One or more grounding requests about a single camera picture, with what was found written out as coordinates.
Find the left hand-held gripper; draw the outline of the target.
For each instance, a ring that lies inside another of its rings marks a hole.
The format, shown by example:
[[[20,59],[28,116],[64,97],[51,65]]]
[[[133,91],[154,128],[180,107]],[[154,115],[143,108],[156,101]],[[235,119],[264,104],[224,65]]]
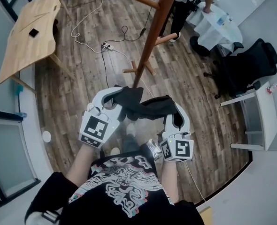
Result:
[[[101,149],[107,142],[119,127],[119,122],[122,121],[123,107],[119,104],[104,104],[121,93],[123,89],[124,87],[111,87],[95,95],[82,116],[78,138],[80,141],[97,149]]]

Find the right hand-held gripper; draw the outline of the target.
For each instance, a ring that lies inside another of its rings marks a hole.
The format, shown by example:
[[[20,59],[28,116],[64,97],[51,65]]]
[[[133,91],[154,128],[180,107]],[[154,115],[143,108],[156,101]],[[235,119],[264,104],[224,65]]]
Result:
[[[190,135],[190,119],[186,111],[175,103],[177,113],[174,115],[167,115],[164,124],[165,132],[172,133],[178,128],[178,134],[169,135],[160,143],[163,159],[166,162],[184,162],[192,160],[194,141],[191,140]]]

